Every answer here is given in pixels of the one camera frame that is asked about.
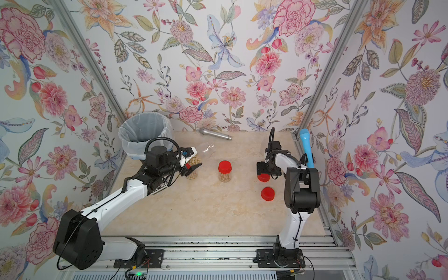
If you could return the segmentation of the black bin with white liner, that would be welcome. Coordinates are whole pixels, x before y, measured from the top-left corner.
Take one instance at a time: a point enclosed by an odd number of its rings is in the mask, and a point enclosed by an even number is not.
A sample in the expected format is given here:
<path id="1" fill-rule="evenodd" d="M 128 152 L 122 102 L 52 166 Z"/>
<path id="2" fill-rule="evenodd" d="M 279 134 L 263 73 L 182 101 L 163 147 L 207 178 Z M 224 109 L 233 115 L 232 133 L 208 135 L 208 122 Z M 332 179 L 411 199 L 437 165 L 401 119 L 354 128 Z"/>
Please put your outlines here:
<path id="1" fill-rule="evenodd" d="M 170 120 L 160 113 L 137 114 L 125 121 L 119 128 L 122 148 L 133 160 L 144 160 L 147 142 L 157 137 L 175 140 Z"/>

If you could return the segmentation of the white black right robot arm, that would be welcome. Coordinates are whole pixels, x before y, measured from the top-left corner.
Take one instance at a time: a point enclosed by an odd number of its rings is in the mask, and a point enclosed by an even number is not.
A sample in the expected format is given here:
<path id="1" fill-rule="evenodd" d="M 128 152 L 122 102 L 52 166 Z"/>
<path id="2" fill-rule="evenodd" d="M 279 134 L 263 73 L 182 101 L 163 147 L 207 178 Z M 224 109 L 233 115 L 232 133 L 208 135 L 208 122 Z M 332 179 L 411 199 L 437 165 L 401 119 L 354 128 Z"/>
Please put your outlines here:
<path id="1" fill-rule="evenodd" d="M 265 154 L 265 160 L 257 163 L 257 175 L 284 175 L 283 201 L 289 210 L 287 223 L 274 243 L 273 255 L 296 261 L 301 257 L 298 245 L 303 226 L 321 204 L 319 172 L 309 148 L 296 159 L 282 149 L 280 142 L 270 139 Z"/>

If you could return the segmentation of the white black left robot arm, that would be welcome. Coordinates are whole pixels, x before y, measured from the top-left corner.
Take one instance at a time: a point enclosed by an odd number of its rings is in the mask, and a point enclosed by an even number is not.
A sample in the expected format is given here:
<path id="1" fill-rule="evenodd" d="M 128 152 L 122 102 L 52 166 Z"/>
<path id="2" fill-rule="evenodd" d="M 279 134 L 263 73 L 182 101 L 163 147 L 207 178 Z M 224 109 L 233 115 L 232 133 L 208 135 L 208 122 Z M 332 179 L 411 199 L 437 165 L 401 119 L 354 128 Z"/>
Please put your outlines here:
<path id="1" fill-rule="evenodd" d="M 104 260 L 131 268 L 145 265 L 150 257 L 141 241 L 132 237 L 108 239 L 102 232 L 138 201 L 170 187 L 175 175 L 188 176 L 199 168 L 198 164 L 189 164 L 197 154 L 194 147 L 176 147 L 174 151 L 163 146 L 147 149 L 140 169 L 125 178 L 121 189 L 92 206 L 81 211 L 69 210 L 62 216 L 53 252 L 79 270 Z"/>

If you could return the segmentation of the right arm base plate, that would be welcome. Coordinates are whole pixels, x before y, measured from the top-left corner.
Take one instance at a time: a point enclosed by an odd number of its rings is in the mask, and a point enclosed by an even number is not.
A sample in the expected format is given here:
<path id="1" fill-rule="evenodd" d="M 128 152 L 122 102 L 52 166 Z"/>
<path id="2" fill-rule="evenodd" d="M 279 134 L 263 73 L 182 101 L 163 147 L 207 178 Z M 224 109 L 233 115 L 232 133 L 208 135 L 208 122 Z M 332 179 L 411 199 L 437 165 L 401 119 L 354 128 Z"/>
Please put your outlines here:
<path id="1" fill-rule="evenodd" d="M 257 249 L 253 262 L 259 268 L 305 268 L 305 258 L 301 249 Z"/>

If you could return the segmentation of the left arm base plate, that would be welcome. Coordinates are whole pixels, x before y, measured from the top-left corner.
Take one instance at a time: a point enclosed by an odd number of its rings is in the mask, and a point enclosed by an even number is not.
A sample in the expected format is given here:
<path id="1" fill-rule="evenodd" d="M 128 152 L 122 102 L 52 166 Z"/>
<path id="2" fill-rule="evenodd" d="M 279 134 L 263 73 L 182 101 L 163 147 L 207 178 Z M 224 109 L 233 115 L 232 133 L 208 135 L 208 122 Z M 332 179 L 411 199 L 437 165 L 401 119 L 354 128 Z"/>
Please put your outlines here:
<path id="1" fill-rule="evenodd" d="M 161 268 L 164 253 L 163 249 L 138 250 L 130 260 L 116 260 L 113 268 Z"/>

